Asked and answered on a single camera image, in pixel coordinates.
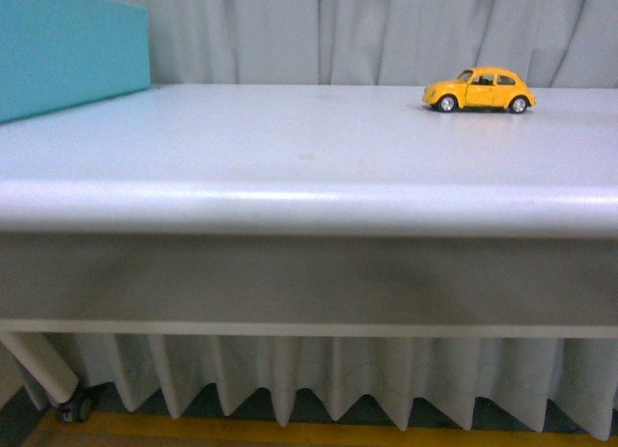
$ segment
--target toy car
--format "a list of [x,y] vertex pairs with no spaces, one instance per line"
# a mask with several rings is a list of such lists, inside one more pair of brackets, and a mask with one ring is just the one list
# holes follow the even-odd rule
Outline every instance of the toy car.
[[537,101],[520,77],[502,68],[471,68],[455,80],[425,88],[423,101],[433,109],[451,112],[458,108],[493,107],[521,114]]

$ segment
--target white curtain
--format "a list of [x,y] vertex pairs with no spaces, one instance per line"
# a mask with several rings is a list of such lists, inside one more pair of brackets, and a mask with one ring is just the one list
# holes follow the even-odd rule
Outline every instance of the white curtain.
[[618,87],[618,0],[120,0],[154,83],[426,85],[475,65]]
[[[160,388],[173,417],[209,383],[216,383],[226,415],[257,388],[269,389],[282,425],[301,388],[312,389],[335,420],[370,394],[402,430],[414,398],[427,399],[470,429],[475,399],[485,397],[541,431],[552,399],[589,433],[607,439],[618,406],[615,340],[111,334],[48,339],[85,384],[114,381],[129,410]],[[29,387],[37,392],[33,380]]]
[[[618,0],[121,1],[150,10],[155,83],[424,85],[499,65],[533,87],[618,87]],[[618,407],[616,341],[49,339],[88,385],[115,381],[130,410],[160,387],[172,416],[210,382],[226,414],[268,388],[281,424],[305,387],[335,419],[371,394],[401,429],[416,397],[464,428],[487,397],[534,430],[553,399],[599,438]]]

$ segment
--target toy car window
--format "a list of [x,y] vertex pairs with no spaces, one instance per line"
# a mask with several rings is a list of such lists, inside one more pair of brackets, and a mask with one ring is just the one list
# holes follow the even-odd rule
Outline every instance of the toy car window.
[[493,85],[493,75],[479,75],[472,80],[472,85]]
[[472,70],[464,70],[462,73],[460,73],[460,76],[457,78],[464,82],[467,82],[468,79],[470,78],[470,75],[472,75]]
[[498,75],[498,85],[515,85],[515,80],[506,75]]

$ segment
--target teal box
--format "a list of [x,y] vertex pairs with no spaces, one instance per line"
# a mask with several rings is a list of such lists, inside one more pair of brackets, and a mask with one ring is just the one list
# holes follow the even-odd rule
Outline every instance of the teal box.
[[146,8],[0,0],[0,123],[150,84]]

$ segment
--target toy car wheel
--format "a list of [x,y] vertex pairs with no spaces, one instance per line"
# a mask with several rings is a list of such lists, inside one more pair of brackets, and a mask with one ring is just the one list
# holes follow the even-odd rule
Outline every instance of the toy car wheel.
[[437,110],[440,112],[451,112],[457,109],[457,100],[453,95],[444,95],[437,102]]
[[521,114],[528,108],[528,100],[524,97],[515,97],[509,104],[509,112]]

